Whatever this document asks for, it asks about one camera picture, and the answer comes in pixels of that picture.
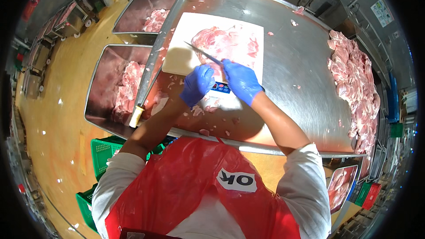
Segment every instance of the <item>yellow floor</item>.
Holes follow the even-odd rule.
[[[84,120],[85,97],[103,47],[122,44],[111,30],[126,3],[117,0],[102,10],[99,23],[92,24],[78,39],[56,42],[41,97],[24,97],[22,74],[17,85],[15,103],[25,125],[28,153],[38,182],[57,210],[87,238],[100,236],[84,223],[75,194],[96,183],[90,140],[110,134]],[[245,156],[258,169],[266,186],[276,190],[286,158],[254,153]],[[45,204],[50,220],[63,238],[81,238],[46,198]]]

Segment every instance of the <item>white cutting board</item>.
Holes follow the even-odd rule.
[[[264,28],[245,21],[218,17],[201,13],[184,12],[174,35],[168,46],[167,55],[162,64],[162,71],[171,74],[187,76],[201,62],[192,47],[184,41],[190,43],[192,38],[203,29],[210,29],[213,26],[222,30],[227,30],[236,24],[243,25],[244,28],[254,33],[258,43],[257,61],[254,64],[254,72],[258,82],[263,82],[263,57],[264,57]],[[221,77],[216,77],[215,81],[226,82]]]

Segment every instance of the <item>red plastic crate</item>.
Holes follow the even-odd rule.
[[[372,208],[373,204],[375,203],[376,197],[378,196],[380,190],[381,184],[373,183],[362,205],[362,208],[370,210],[370,208]]]

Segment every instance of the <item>white long-sleeve shirt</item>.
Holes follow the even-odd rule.
[[[144,168],[144,160],[130,153],[118,153],[109,159],[92,199],[93,220],[102,238],[108,238],[104,221],[110,209]],[[331,231],[331,213],[325,171],[316,145],[309,144],[293,151],[284,169],[276,193],[286,202],[300,226],[301,239],[326,238]],[[210,194],[205,195],[198,208],[167,235],[184,239],[245,239],[236,220],[218,197]]]

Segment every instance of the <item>stainless steel table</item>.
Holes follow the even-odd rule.
[[[308,13],[293,13],[295,9],[296,6],[284,0],[176,0],[153,45],[146,67],[150,71],[145,70],[142,76],[136,104],[143,104],[144,96],[151,91],[154,76],[163,74],[159,71],[162,65],[160,54],[164,56],[166,51],[156,50],[168,47],[172,37],[170,30],[177,26],[182,13],[204,13],[246,21],[264,27],[263,86],[270,99],[300,125],[326,157],[333,157],[335,152],[339,157],[355,156],[352,141],[347,136],[350,109],[348,103],[337,96],[326,65],[327,57],[332,53],[326,43],[330,28]],[[291,19],[299,25],[292,26]],[[268,36],[267,32],[274,33],[274,36]],[[243,116],[252,118],[255,114],[244,104],[239,110],[241,120]],[[260,127],[250,131],[249,135],[235,135],[237,139],[218,136],[244,151],[282,155],[266,125],[261,121],[249,125]],[[182,129],[172,128],[169,134],[201,137],[196,133],[199,130],[196,126],[180,127]]]

